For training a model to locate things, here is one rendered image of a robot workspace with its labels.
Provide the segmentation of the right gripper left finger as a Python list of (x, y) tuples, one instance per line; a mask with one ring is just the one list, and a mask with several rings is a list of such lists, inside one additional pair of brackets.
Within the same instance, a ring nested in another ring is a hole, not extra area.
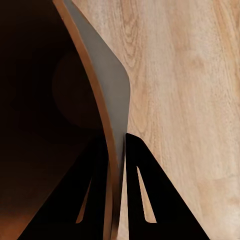
[(17, 240), (103, 240), (108, 158), (105, 134), (91, 139)]

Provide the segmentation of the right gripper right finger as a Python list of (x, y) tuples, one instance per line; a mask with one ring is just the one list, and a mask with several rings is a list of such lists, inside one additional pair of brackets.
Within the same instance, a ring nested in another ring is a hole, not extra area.
[[(125, 135), (129, 240), (210, 240), (144, 141)], [(156, 219), (145, 220), (138, 170)]]

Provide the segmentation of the trash can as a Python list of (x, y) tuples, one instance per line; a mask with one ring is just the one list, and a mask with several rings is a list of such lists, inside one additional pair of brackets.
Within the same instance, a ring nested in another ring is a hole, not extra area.
[(117, 240), (130, 95), (124, 66), (72, 0), (0, 0), (0, 240), (19, 238), (102, 134), (103, 240)]

